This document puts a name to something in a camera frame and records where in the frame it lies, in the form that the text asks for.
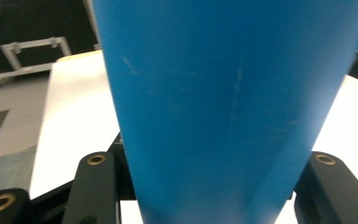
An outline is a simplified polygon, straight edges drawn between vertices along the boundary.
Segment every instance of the white tabletop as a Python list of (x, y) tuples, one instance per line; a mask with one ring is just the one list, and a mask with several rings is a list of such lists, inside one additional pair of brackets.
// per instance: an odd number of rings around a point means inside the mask
[[(119, 132), (100, 51), (52, 67), (31, 181), (35, 198), (75, 177), (78, 162), (106, 151)], [(314, 149), (342, 159), (358, 177), (358, 79), (345, 77)], [(122, 202), (123, 223), (142, 223), (136, 202)], [(293, 200), (276, 223), (296, 223)]]

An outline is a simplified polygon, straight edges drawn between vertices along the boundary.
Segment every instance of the blue cylinder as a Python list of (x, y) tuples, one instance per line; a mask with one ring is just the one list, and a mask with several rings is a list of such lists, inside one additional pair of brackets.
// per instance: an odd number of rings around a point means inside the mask
[(96, 0), (144, 223), (273, 223), (358, 46), (353, 0)]

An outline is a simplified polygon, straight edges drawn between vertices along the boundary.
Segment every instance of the gray fabric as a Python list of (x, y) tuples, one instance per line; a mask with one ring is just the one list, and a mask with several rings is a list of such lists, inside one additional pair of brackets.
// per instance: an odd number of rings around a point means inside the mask
[(35, 152), (36, 147), (30, 147), (19, 153), (0, 157), (0, 190), (29, 190)]

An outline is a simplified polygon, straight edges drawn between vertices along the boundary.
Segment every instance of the metal frame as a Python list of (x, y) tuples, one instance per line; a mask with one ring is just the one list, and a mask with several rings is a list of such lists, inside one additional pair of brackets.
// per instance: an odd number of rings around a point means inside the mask
[(3, 78), (22, 76), (50, 70), (53, 63), (42, 63), (23, 67), (16, 56), (16, 54), (21, 53), (22, 49), (35, 48), (47, 45), (51, 45), (52, 48), (57, 48), (58, 46), (60, 46), (63, 56), (72, 55), (68, 43), (63, 36), (26, 42), (13, 42), (10, 44), (1, 45), (0, 48), (5, 54), (8, 62), (10, 63), (14, 71), (0, 73), (0, 84), (1, 79)]

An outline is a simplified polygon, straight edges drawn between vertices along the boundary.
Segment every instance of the blue tube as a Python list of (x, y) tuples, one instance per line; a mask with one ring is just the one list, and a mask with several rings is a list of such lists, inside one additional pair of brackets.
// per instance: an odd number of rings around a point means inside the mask
[(144, 223), (273, 223), (358, 46), (358, 1), (96, 0)]

